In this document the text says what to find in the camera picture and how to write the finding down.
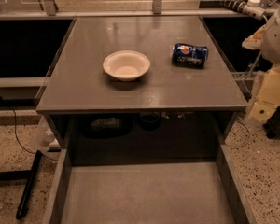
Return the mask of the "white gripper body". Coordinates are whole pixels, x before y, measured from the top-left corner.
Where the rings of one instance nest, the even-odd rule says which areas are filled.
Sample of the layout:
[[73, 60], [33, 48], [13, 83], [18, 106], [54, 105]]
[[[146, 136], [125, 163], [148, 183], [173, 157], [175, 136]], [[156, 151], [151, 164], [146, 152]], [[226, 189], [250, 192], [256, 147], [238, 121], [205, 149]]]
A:
[[280, 65], [274, 65], [263, 75], [263, 80], [256, 100], [248, 116], [256, 121], [265, 123], [280, 106]]

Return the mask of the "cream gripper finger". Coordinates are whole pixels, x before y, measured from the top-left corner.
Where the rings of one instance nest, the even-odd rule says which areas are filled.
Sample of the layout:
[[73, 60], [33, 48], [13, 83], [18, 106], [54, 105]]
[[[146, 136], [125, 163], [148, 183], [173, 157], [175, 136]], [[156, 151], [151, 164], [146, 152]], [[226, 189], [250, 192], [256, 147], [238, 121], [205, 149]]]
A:
[[261, 26], [260, 28], [258, 28], [258, 30], [254, 34], [252, 34], [242, 42], [242, 47], [251, 50], [260, 49], [264, 31], [265, 26]]

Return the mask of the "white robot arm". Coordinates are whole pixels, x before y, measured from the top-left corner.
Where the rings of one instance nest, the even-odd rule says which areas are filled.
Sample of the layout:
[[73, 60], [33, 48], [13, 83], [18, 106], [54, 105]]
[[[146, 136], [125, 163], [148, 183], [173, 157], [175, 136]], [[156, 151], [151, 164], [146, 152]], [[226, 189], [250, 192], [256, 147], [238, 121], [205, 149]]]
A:
[[280, 7], [242, 46], [259, 49], [261, 56], [273, 64], [263, 75], [255, 100], [247, 110], [250, 119], [265, 123], [280, 106]]

